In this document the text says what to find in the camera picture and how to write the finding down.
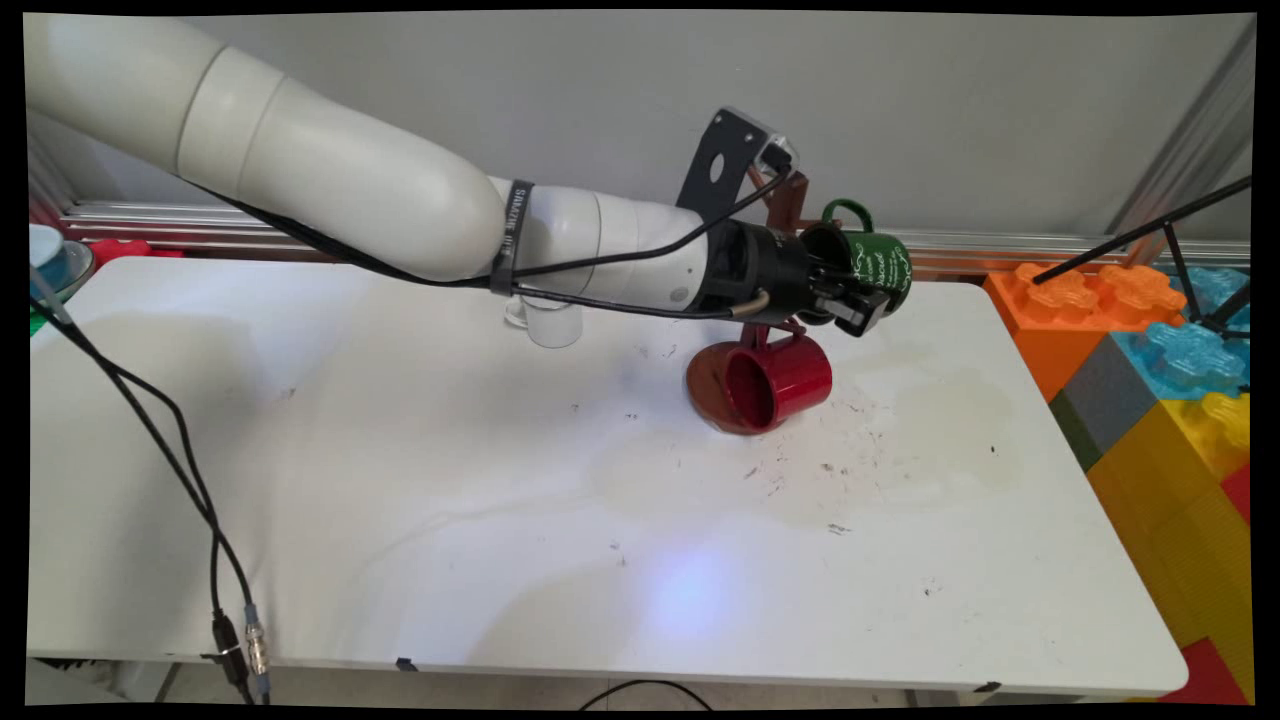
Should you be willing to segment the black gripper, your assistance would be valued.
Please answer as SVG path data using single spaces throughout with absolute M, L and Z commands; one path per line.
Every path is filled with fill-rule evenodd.
M 893 292 L 863 288 L 851 269 L 812 263 L 795 234 L 744 222 L 717 225 L 708 237 L 703 310 L 749 304 L 762 290 L 769 304 L 746 322 L 824 325 L 835 319 L 844 333 L 863 337 L 893 309 Z M 814 309 L 814 293 L 838 295 L 826 300 L 823 313 Z

